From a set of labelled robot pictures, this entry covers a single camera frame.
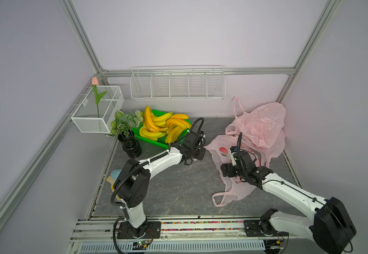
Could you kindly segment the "printed pink plastic bag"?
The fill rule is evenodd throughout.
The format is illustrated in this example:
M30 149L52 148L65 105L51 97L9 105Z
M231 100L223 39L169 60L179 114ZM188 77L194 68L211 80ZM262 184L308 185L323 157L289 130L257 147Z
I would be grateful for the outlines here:
M224 176L221 170L223 164L232 163L230 148L237 145L237 140L237 136L218 135L205 147L210 152L220 178L225 184L225 191L216 193L212 197L215 207L223 207L232 201L244 199L256 189L255 186L246 183L239 176Z

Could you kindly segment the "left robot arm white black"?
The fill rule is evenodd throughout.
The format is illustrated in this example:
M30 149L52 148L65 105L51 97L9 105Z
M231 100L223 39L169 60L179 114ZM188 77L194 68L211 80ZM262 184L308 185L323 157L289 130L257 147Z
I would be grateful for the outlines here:
M118 238L143 238L155 233L155 223L149 223L143 208L152 178L164 170L188 161L203 160L206 149L204 131L188 131L183 142L174 142L169 148L144 160L128 160L112 184L110 204L119 206L125 215Z

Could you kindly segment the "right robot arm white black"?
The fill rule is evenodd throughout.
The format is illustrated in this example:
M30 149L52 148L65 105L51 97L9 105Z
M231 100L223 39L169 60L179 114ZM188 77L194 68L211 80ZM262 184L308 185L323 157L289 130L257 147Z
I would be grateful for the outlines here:
M257 158L251 155L251 152L232 147L230 163L221 165L224 176L239 177L242 183L277 196L303 216L271 208L260 217L259 223L250 225L248 231L265 236L285 232L314 241L328 254L347 253L346 247L352 245L357 231L344 204L335 197L325 199L307 192L267 167L257 167Z

